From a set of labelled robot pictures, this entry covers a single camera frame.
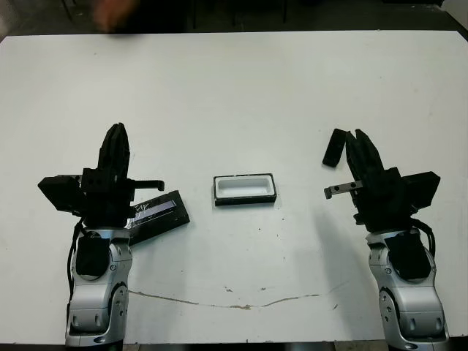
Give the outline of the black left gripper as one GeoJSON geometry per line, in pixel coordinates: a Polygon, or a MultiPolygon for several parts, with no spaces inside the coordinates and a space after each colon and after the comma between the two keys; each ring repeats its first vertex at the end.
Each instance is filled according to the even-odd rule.
{"type": "Polygon", "coordinates": [[[83,218],[89,227],[123,227],[135,216],[131,206],[137,189],[165,189],[161,180],[135,180],[128,176],[129,140],[125,126],[114,124],[99,150],[97,168],[81,175],[59,175],[63,182],[61,211],[83,218]]]}

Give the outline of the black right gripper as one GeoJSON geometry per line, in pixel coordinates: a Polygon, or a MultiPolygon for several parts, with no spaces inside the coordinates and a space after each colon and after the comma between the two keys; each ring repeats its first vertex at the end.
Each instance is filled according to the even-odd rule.
{"type": "Polygon", "coordinates": [[[346,158],[354,181],[324,188],[325,198],[349,193],[357,211],[355,223],[370,233],[405,228],[410,210],[399,170],[384,170],[379,151],[361,129],[347,133],[346,158]]]}

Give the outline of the blurred person's hand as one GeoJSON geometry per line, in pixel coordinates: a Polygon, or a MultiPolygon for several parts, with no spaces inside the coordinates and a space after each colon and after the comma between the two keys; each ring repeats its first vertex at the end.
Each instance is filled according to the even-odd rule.
{"type": "Polygon", "coordinates": [[[140,6],[137,0],[99,0],[93,3],[93,19],[97,28],[106,34],[125,27],[131,15],[140,6]]]}

